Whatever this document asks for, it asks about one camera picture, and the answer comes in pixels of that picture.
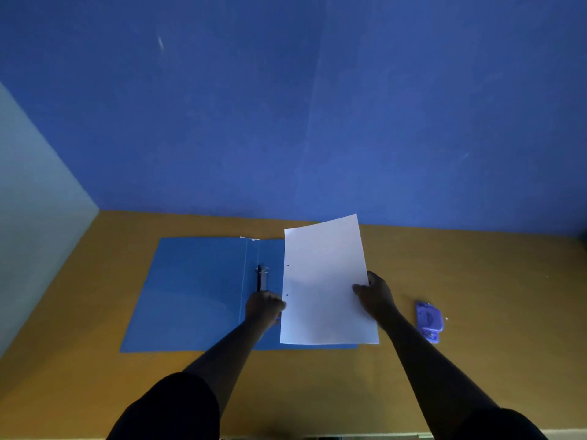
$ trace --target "hand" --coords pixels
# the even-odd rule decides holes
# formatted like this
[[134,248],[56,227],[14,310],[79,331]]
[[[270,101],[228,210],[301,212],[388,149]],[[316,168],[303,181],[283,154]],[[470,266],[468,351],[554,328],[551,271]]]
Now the hand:
[[392,291],[387,283],[373,272],[367,272],[368,286],[353,285],[353,292],[359,297],[363,309],[367,311],[377,322],[390,311],[395,311]]
[[285,309],[285,302],[272,291],[256,291],[245,304],[245,321],[256,322],[267,330]]

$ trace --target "forearm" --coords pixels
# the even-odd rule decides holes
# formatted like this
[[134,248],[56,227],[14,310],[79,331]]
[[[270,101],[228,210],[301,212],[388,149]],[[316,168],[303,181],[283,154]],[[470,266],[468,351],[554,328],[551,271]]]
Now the forearm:
[[246,320],[186,367],[185,372],[208,384],[218,401],[220,415],[228,404],[246,359],[265,329],[261,321]]
[[393,342],[434,438],[450,438],[477,409],[497,405],[395,309],[378,323]]

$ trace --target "purple hole punch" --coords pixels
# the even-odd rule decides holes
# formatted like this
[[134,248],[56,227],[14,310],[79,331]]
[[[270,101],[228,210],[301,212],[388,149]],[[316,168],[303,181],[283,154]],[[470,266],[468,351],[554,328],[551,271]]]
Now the purple hole punch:
[[441,312],[429,303],[415,304],[415,323],[422,336],[433,344],[438,344],[439,333],[444,329]]

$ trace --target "light blue wall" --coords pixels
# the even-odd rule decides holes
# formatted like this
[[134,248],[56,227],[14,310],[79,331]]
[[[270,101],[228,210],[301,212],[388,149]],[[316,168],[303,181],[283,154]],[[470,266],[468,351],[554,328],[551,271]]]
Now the light blue wall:
[[0,84],[0,355],[97,213]]

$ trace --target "paper scrap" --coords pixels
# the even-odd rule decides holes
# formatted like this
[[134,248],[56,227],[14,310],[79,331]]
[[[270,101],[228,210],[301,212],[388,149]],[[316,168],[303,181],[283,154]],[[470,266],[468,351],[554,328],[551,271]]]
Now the paper scrap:
[[378,344],[353,284],[369,284],[357,215],[285,229],[283,344]]

